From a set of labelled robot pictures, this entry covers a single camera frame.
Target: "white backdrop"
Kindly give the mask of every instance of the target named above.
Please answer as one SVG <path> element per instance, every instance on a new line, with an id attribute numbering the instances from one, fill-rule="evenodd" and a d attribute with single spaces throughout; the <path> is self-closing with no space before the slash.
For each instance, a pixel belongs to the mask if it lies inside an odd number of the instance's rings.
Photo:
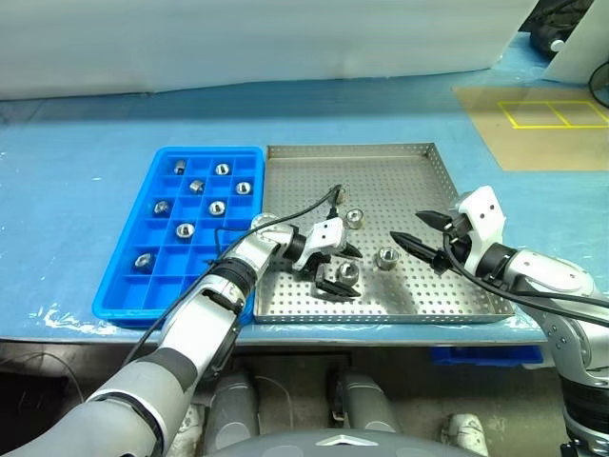
<path id="1" fill-rule="evenodd" d="M 495 63 L 536 0 L 3 0 L 0 99 Z"/>

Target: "stainless steel tray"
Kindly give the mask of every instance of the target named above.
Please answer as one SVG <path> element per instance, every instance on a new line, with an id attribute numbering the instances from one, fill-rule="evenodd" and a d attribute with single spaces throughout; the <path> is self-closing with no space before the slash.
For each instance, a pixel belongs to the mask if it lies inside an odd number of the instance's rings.
<path id="1" fill-rule="evenodd" d="M 271 146 L 267 150 L 264 211 L 284 216 L 310 205 L 330 187 L 348 188 L 341 215 L 359 208 L 364 226 L 349 231 L 360 249 L 362 294 L 350 302 L 330 302 L 311 295 L 312 284 L 299 281 L 289 264 L 272 265 L 257 288 L 258 322 L 405 322 L 487 323 L 513 315 L 509 302 L 471 286 L 447 271 L 431 268 L 395 245 L 390 230 L 415 234 L 439 246 L 441 235 L 416 216 L 421 209 L 446 211 L 457 197 L 455 187 L 432 143 L 375 146 Z M 328 206 L 297 221 L 306 229 L 327 215 Z M 384 246 L 401 255 L 391 271 L 376 267 L 374 256 Z M 326 267 L 330 279 L 340 258 Z"/>

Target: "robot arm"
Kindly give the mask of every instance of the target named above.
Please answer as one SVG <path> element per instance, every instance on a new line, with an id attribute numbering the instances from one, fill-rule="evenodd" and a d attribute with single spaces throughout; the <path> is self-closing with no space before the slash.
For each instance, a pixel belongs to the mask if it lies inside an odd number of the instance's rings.
<path id="1" fill-rule="evenodd" d="M 439 274 L 452 269 L 524 305 L 543 329 L 560 375 L 573 440 L 563 455 L 609 456 L 609 302 L 600 300 L 592 277 L 577 265 L 503 245 L 505 217 L 490 187 L 466 194 L 455 210 L 453 216 L 417 214 L 443 233 L 443 249 L 407 233 L 391 235 Z"/>
<path id="2" fill-rule="evenodd" d="M 164 455 L 199 380 L 223 368 L 239 332 L 237 318 L 271 259 L 282 256 L 302 269 L 316 254 L 354 252 L 335 212 L 306 235 L 270 214 L 255 218 L 252 228 L 257 231 L 181 298 L 152 353 L 121 368 L 51 430 L 8 455 Z"/>

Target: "hex nut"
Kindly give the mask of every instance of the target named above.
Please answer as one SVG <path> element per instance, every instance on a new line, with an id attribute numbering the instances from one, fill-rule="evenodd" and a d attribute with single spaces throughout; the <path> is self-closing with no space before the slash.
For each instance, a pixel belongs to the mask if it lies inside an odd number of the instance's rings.
<path id="1" fill-rule="evenodd" d="M 175 236 L 178 237 L 179 241 L 187 243 L 192 239 L 192 235 L 194 235 L 194 226 L 192 224 L 183 223 L 175 229 Z"/>
<path id="2" fill-rule="evenodd" d="M 175 174 L 184 174 L 184 170 L 187 169 L 187 161 L 184 159 L 176 160 L 173 165 L 173 172 Z"/>
<path id="3" fill-rule="evenodd" d="M 380 248 L 377 252 L 377 266 L 385 271 L 393 269 L 399 260 L 400 254 L 393 248 Z"/>
<path id="4" fill-rule="evenodd" d="M 216 166 L 216 174 L 219 174 L 220 176 L 230 174 L 230 165 L 229 164 L 218 164 Z"/>
<path id="5" fill-rule="evenodd" d="M 222 216 L 226 211 L 226 204 L 223 201 L 216 200 L 209 204 L 209 214 L 212 216 Z"/>
<path id="6" fill-rule="evenodd" d="M 361 229 L 363 226 L 363 211 L 358 208 L 350 209 L 346 213 L 344 220 L 350 229 Z"/>
<path id="7" fill-rule="evenodd" d="M 344 201 L 346 200 L 346 187 L 345 186 L 341 186 L 341 188 L 339 189 L 339 194 L 336 197 L 336 204 L 340 205 L 342 203 L 344 203 Z"/>
<path id="8" fill-rule="evenodd" d="M 135 262 L 133 262 L 133 269 L 139 271 L 140 273 L 151 274 L 155 261 L 156 257 L 154 254 L 146 252 L 135 259 Z"/>
<path id="9" fill-rule="evenodd" d="M 343 262 L 336 272 L 336 279 L 347 286 L 355 286 L 360 279 L 360 269 L 353 262 Z"/>
<path id="10" fill-rule="evenodd" d="M 154 215 L 157 217 L 168 217 L 171 213 L 171 203 L 167 200 L 161 200 L 154 205 Z"/>
<path id="11" fill-rule="evenodd" d="M 206 183 L 204 183 L 200 179 L 195 179 L 190 183 L 190 186 L 188 186 L 188 188 L 192 193 L 203 193 L 203 190 L 206 188 Z"/>
<path id="12" fill-rule="evenodd" d="M 237 184 L 235 190 L 239 195 L 249 195 L 251 192 L 251 184 L 249 184 L 247 181 L 243 181 Z"/>

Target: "blue plastic tray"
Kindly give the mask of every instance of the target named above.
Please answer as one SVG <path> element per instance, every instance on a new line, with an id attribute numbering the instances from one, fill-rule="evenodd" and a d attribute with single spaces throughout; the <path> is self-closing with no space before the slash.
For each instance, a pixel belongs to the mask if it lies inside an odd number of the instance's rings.
<path id="1" fill-rule="evenodd" d="M 478 365 L 480 367 L 517 367 L 543 362 L 537 346 L 431 348 L 436 365 Z"/>
<path id="2" fill-rule="evenodd" d="M 183 175 L 173 171 L 175 162 L 187 162 Z M 230 174 L 215 173 L 218 164 L 228 164 Z M 93 300 L 93 313 L 124 327 L 147 327 L 157 319 L 217 257 L 214 230 L 217 227 L 246 230 L 260 213 L 263 200 L 264 156 L 259 148 L 163 148 L 157 151 L 144 184 L 133 204 L 127 223 Z M 202 194 L 195 195 L 190 183 L 204 181 Z M 249 195 L 237 194 L 237 183 L 252 186 Z M 171 203 L 169 216 L 155 216 L 157 202 Z M 208 206 L 215 200 L 226 204 L 223 216 L 211 216 Z M 178 225 L 195 226 L 190 243 L 175 235 Z M 220 231 L 221 250 L 242 231 Z M 143 253 L 154 254 L 152 273 L 137 271 L 133 263 Z M 242 325 L 253 317 L 253 297 L 240 317 Z"/>

